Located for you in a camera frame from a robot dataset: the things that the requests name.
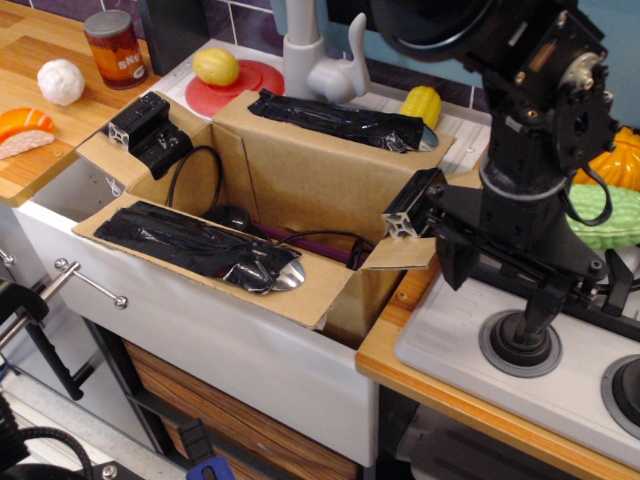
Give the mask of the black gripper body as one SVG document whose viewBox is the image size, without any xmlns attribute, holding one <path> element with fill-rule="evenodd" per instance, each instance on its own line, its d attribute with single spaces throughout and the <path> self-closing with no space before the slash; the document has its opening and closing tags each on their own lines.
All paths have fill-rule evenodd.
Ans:
<svg viewBox="0 0 640 480">
<path fill-rule="evenodd" d="M 508 199 L 489 188 L 438 183 L 427 190 L 434 236 L 509 256 L 528 255 L 563 271 L 586 273 L 600 258 L 571 230 L 560 201 Z"/>
</svg>

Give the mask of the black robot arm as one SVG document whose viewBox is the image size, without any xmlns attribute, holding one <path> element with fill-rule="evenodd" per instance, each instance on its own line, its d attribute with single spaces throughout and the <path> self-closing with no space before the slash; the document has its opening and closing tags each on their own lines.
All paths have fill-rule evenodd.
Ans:
<svg viewBox="0 0 640 480">
<path fill-rule="evenodd" d="M 446 281 L 458 288 L 489 256 L 538 280 L 497 334 L 542 342 L 568 294 L 607 272 L 570 230 L 578 171 L 610 151 L 619 125 L 605 87 L 601 31 L 573 1 L 373 1 L 374 24 L 399 53 L 454 59 L 480 74 L 492 117 L 480 189 L 434 183 L 430 223 Z"/>
</svg>

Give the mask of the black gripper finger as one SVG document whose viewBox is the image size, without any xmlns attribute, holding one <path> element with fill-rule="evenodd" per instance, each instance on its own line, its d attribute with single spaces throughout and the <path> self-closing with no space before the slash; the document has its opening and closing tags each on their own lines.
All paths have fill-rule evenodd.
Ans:
<svg viewBox="0 0 640 480">
<path fill-rule="evenodd" d="M 458 290 L 471 276 L 480 259 L 476 246 L 442 236 L 436 238 L 436 253 L 442 275 L 453 290 Z"/>
<path fill-rule="evenodd" d="M 567 290 L 548 283 L 528 300 L 520 336 L 523 340 L 540 340 L 551 322 L 562 311 Z"/>
</svg>

